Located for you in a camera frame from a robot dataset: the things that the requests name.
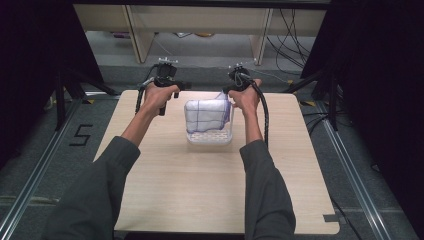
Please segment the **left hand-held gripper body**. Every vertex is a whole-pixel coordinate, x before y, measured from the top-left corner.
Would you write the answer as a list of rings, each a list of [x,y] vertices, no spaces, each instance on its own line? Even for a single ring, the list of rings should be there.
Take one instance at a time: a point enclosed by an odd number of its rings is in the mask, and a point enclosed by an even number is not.
[[[180,91],[183,90],[183,83],[174,79],[177,72],[175,64],[177,60],[170,60],[167,57],[159,58],[156,65],[156,76],[154,77],[154,84],[156,87],[170,87],[177,86]]]

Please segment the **white checked dish cloth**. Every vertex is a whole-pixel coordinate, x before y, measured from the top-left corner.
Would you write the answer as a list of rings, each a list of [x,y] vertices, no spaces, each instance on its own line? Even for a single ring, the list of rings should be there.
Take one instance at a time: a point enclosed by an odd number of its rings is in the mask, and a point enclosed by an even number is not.
[[[228,95],[219,93],[214,99],[189,100],[184,106],[186,131],[189,134],[222,130],[230,121]]]

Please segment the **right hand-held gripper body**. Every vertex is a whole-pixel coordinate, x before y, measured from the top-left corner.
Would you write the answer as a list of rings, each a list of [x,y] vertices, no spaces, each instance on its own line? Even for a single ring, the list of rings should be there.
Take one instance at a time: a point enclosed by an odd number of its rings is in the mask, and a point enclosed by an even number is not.
[[[229,87],[229,89],[239,92],[247,89],[253,81],[249,71],[242,65],[236,65],[229,73],[229,77],[233,81],[233,84]]]

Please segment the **person's right hand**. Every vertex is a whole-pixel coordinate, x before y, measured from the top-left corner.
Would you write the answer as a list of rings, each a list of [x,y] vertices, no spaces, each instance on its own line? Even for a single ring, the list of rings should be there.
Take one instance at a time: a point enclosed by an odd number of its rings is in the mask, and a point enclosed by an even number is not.
[[[241,92],[230,90],[228,95],[233,100],[233,106],[241,109],[244,116],[257,114],[260,97],[253,86],[249,86]]]

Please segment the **aluminium floor rail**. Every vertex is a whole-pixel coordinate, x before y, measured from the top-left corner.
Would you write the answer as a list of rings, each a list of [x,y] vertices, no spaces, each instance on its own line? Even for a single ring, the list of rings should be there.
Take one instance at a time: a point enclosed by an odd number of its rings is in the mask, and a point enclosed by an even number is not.
[[[324,126],[374,236],[377,240],[393,240],[388,231],[387,225],[385,224],[352,161],[340,134],[334,128],[334,123],[330,121],[329,117],[324,121]]]
[[[33,193],[39,186],[50,162],[56,153],[60,143],[68,130],[68,126],[75,115],[76,111],[82,104],[81,100],[73,100],[65,114],[65,120],[62,125],[54,131],[46,149],[39,158],[31,175],[20,191],[19,195],[15,198],[11,208],[9,209],[6,217],[0,223],[0,240],[9,240],[13,235],[20,219],[22,218]]]

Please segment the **light wooden desk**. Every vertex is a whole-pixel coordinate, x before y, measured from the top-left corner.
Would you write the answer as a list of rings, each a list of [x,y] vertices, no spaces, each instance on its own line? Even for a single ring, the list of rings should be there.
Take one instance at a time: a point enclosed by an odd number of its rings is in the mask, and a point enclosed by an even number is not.
[[[253,59],[263,60],[268,35],[288,32],[314,37],[325,16],[323,10],[280,8],[223,8],[76,4],[85,31],[127,32],[135,58],[146,61],[156,32],[239,34],[250,38]]]

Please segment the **person's left hand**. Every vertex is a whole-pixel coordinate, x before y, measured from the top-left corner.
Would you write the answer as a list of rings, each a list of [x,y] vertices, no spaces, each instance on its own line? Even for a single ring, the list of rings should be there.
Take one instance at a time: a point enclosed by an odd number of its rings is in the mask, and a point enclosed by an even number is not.
[[[141,114],[144,116],[157,116],[160,113],[160,109],[170,100],[171,95],[179,92],[180,89],[176,85],[157,87],[154,83],[150,83],[145,90],[144,102],[140,107]]]

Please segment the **black metal stand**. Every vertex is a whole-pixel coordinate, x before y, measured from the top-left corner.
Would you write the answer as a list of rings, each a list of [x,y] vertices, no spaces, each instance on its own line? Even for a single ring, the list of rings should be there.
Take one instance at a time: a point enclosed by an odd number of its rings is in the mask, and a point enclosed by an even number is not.
[[[118,91],[115,91],[104,84],[101,74],[98,74],[97,77],[90,77],[81,71],[77,71],[69,67],[60,68],[57,71],[55,80],[57,109],[57,123],[55,130],[59,130],[67,119],[64,90],[68,91],[72,99],[82,100],[86,97],[86,93],[81,86],[82,83],[88,83],[89,85],[92,85],[111,96],[119,95]]]
[[[314,100],[322,100],[326,95],[329,96],[329,115],[328,119],[334,131],[338,130],[336,123],[336,101],[338,79],[336,73],[326,68],[304,78],[300,82],[291,85],[284,93],[294,93],[301,88],[315,82],[316,85],[311,93]]]

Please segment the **black curtain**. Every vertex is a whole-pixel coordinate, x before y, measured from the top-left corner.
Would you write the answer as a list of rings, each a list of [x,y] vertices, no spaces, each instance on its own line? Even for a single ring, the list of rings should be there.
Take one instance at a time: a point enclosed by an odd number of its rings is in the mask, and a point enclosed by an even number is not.
[[[330,0],[304,75],[321,70],[340,40],[350,117],[424,240],[424,0]]]
[[[58,82],[101,83],[71,0],[0,0],[0,169],[23,144]]]

